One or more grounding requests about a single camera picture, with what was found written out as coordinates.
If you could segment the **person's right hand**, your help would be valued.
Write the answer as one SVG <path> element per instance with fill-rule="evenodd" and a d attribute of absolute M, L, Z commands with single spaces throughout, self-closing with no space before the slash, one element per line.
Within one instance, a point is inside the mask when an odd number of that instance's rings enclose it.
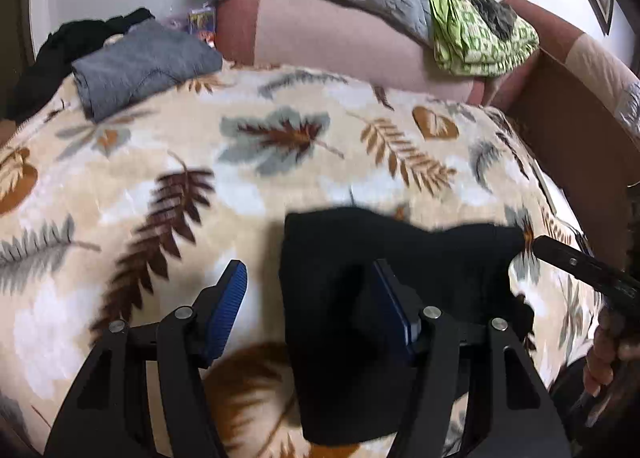
<path fill-rule="evenodd" d="M 616 360 L 629 362 L 639 358 L 639 336 L 624 338 L 625 325 L 626 319 L 622 314 L 609 307 L 600 311 L 598 328 L 582 368 L 582 383 L 592 397 L 597 397 L 602 386 L 609 386 L 613 381 L 613 363 Z"/>

